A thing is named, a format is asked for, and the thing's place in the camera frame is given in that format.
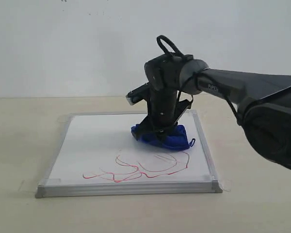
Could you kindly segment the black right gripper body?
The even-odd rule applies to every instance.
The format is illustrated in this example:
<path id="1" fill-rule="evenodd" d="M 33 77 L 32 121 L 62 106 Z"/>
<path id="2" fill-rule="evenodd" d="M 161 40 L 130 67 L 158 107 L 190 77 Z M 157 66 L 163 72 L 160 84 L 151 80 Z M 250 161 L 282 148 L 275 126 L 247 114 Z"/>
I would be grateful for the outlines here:
<path id="1" fill-rule="evenodd" d="M 193 100 L 188 99 L 180 101 L 178 92 L 172 88 L 157 91 L 150 85 L 147 116 L 139 124 L 137 139 L 145 133 L 155 133 L 159 139 L 164 139 L 178 125 L 178 120 L 192 103 Z"/>

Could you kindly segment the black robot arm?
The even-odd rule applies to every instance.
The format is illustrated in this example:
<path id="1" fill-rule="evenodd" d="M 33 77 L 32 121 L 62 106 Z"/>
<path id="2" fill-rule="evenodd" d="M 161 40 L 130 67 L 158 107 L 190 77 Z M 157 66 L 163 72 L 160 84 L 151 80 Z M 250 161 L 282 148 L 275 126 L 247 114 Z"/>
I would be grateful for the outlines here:
<path id="1" fill-rule="evenodd" d="M 144 69 L 147 83 L 127 94 L 132 105 L 147 102 L 147 116 L 131 129 L 135 139 L 166 145 L 192 105 L 179 99 L 181 93 L 205 92 L 228 103 L 259 155 L 291 170 L 291 75 L 211 69 L 192 55 L 175 53 L 149 60 Z"/>

